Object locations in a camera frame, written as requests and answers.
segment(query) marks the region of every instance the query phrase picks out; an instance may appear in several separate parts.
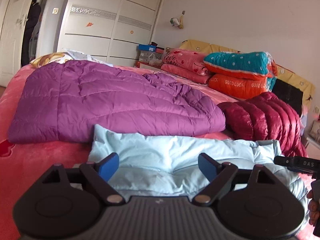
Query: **blue box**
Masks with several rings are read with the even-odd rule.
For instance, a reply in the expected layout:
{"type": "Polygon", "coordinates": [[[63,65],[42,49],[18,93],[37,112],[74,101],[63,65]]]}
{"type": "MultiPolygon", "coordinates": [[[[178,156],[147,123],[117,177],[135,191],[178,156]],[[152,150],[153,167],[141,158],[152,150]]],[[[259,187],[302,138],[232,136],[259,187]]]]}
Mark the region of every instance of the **blue box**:
{"type": "Polygon", "coordinates": [[[140,44],[138,46],[139,50],[146,50],[146,51],[156,51],[156,46],[152,46],[152,45],[143,45],[143,44],[140,44]]]}

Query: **white door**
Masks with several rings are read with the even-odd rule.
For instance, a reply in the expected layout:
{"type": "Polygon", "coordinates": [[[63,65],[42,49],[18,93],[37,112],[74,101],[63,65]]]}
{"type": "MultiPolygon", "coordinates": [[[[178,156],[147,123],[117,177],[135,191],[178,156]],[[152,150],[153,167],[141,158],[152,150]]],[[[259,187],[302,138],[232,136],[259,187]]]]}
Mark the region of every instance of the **white door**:
{"type": "Polygon", "coordinates": [[[134,66],[138,45],[150,41],[160,1],[69,0],[58,51],[74,49],[114,65],[134,66]]]}
{"type": "Polygon", "coordinates": [[[10,0],[0,37],[0,86],[20,69],[24,27],[32,0],[10,0]]]}

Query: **folded comforter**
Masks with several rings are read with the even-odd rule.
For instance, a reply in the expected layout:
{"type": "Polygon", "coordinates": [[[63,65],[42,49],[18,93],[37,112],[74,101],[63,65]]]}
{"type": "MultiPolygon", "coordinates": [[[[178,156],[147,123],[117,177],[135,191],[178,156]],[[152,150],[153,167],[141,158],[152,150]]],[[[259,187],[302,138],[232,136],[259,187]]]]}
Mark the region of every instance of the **folded comforter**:
{"type": "Polygon", "coordinates": [[[186,69],[199,76],[207,76],[209,71],[203,63],[204,57],[204,53],[186,49],[175,49],[165,55],[163,62],[186,69]]]}
{"type": "Polygon", "coordinates": [[[204,85],[207,84],[209,82],[210,78],[212,77],[212,74],[200,76],[200,75],[193,73],[192,71],[189,71],[189,70],[186,70],[182,67],[177,67],[177,66],[171,65],[171,64],[163,64],[161,66],[161,70],[178,75],[180,77],[184,77],[184,78],[191,80],[195,83],[204,84],[204,85]]]}
{"type": "MultiPolygon", "coordinates": [[[[183,136],[119,134],[95,126],[95,140],[89,161],[99,162],[112,152],[119,155],[120,165],[108,181],[126,200],[132,195],[181,196],[192,199],[209,184],[198,168],[198,156],[207,153],[219,163],[231,162],[240,169],[251,170],[265,165],[301,202],[308,218],[308,192],[298,173],[273,163],[281,154],[279,142],[213,140],[183,136]]],[[[236,185],[236,189],[246,187],[236,185]]]]}
{"type": "Polygon", "coordinates": [[[209,80],[209,87],[235,98],[250,99],[263,92],[271,91],[275,82],[276,78],[250,80],[215,74],[209,80]]]}
{"type": "Polygon", "coordinates": [[[214,52],[204,58],[209,71],[235,78],[260,80],[276,77],[276,63],[268,52],[214,52]]]}
{"type": "Polygon", "coordinates": [[[163,73],[70,60],[27,78],[8,138],[89,142],[95,124],[121,133],[197,136],[224,130],[225,117],[208,96],[163,73]]]}
{"type": "Polygon", "coordinates": [[[280,142],[283,155],[306,157],[300,141],[300,119],[297,112],[271,92],[246,101],[223,102],[226,126],[236,139],[270,140],[280,142]]]}

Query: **purple down comforter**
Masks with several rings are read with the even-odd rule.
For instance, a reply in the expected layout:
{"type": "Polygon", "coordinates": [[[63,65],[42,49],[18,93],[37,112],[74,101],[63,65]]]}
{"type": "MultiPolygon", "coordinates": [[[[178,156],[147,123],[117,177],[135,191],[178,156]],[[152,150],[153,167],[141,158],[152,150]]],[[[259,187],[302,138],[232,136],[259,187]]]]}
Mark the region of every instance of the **purple down comforter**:
{"type": "Polygon", "coordinates": [[[95,124],[117,133],[197,136],[224,130],[225,117],[208,96],[165,74],[70,60],[27,78],[8,137],[90,142],[95,124]]]}

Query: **door handle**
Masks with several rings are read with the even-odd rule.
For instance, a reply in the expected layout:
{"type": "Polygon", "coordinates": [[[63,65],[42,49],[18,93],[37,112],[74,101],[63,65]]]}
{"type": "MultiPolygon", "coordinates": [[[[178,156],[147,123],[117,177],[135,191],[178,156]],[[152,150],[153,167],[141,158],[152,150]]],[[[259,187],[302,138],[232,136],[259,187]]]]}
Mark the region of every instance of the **door handle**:
{"type": "Polygon", "coordinates": [[[16,24],[19,24],[19,29],[22,29],[22,24],[23,24],[23,18],[24,18],[24,14],[22,15],[22,18],[17,19],[16,24]]]}
{"type": "Polygon", "coordinates": [[[23,26],[26,26],[26,23],[27,23],[27,20],[28,20],[28,15],[25,15],[25,17],[24,17],[24,23],[23,23],[23,26]]]}

